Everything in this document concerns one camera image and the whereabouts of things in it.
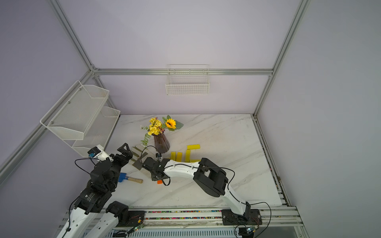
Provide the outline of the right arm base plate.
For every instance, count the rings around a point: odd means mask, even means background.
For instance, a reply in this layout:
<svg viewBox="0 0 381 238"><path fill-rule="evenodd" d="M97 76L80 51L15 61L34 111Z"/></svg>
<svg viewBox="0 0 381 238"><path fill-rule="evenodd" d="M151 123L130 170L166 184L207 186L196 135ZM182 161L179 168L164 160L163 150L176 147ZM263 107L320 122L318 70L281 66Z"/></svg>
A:
<svg viewBox="0 0 381 238"><path fill-rule="evenodd" d="M258 209L251 209L248 216L241 216L233 213L231 210L223 209L222 222L224 226L233 225L262 225L262 216Z"/></svg>

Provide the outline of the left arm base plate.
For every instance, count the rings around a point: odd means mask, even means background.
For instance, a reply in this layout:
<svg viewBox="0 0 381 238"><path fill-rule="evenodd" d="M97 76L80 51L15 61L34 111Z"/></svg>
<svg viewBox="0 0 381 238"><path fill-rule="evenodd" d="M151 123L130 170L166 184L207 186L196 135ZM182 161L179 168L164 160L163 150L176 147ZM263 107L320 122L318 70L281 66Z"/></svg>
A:
<svg viewBox="0 0 381 238"><path fill-rule="evenodd" d="M112 212L106 212L100 219L100 225L115 227L136 227L143 223L145 217L145 211L122 211L116 214Z"/></svg>

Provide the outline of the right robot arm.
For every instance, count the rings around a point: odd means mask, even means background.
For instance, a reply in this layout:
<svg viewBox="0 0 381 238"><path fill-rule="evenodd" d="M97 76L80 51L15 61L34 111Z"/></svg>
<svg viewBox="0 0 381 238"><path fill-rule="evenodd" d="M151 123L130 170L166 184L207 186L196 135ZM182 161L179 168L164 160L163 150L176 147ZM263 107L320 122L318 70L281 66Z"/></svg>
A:
<svg viewBox="0 0 381 238"><path fill-rule="evenodd" d="M219 167L207 158L195 163L182 163L170 159L145 159L142 167L150 172L153 181L174 177L192 179L206 194L221 198L239 219L248 221L251 205L232 188L227 168Z"/></svg>

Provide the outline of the white grey work glove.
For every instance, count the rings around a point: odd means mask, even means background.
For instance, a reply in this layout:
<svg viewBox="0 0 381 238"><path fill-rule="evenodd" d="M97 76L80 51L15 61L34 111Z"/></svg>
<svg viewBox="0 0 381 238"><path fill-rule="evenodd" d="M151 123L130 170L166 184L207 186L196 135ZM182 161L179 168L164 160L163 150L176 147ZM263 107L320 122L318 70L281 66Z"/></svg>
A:
<svg viewBox="0 0 381 238"><path fill-rule="evenodd" d="M136 146L133 146L131 148L131 151L133 153L133 158L132 158L132 165L138 169L139 171L143 168L143 162L148 158L148 157L154 157L152 152L150 151L150 148L145 149L142 145L138 144Z"/></svg>

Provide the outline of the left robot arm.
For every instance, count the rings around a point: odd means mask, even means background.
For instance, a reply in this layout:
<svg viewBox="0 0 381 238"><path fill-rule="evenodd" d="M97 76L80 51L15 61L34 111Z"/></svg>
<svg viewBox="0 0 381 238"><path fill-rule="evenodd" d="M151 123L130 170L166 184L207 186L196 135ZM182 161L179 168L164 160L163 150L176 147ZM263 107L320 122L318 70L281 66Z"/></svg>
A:
<svg viewBox="0 0 381 238"><path fill-rule="evenodd" d="M102 211L106 202L115 192L121 168L133 157L128 144L118 148L118 154L107 154L101 145L88 151L90 160L96 159L94 169L86 188L74 200L69 210L69 218L58 234L59 238L79 238L90 223ZM129 207L114 201L108 205L98 225L86 235L88 238L103 238L117 226L124 226L131 220Z"/></svg>

